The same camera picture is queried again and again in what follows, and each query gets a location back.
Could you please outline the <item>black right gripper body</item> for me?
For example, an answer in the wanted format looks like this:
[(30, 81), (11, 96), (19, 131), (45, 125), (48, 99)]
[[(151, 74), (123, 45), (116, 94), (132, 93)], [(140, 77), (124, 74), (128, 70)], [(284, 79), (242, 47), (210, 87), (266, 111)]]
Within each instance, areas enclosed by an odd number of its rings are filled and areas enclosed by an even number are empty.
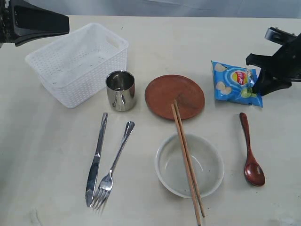
[(291, 82), (301, 81), (301, 36), (281, 47), (271, 56), (249, 54), (246, 58), (247, 65), (262, 68), (292, 67)]

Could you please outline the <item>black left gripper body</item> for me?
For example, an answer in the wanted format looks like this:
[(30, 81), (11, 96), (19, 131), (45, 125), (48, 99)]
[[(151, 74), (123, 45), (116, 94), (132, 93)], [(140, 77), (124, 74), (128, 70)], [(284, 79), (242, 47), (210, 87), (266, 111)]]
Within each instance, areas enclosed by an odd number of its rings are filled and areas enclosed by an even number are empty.
[(11, 7), (9, 0), (0, 0), (0, 46), (11, 43)]

